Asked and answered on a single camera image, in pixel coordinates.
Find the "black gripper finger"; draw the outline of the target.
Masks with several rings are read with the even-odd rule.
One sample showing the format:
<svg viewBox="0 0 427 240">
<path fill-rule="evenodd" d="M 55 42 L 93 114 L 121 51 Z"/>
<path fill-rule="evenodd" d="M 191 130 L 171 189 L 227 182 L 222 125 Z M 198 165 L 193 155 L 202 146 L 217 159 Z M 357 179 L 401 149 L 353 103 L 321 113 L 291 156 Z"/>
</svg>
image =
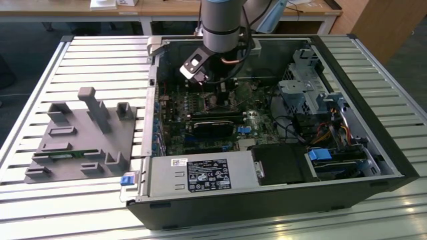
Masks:
<svg viewBox="0 0 427 240">
<path fill-rule="evenodd" d="M 219 83 L 217 85 L 215 95 L 217 95 L 217 104 L 219 106 L 233 105 L 231 95 L 235 90 L 234 87 L 235 87 L 234 83 Z"/>
</svg>

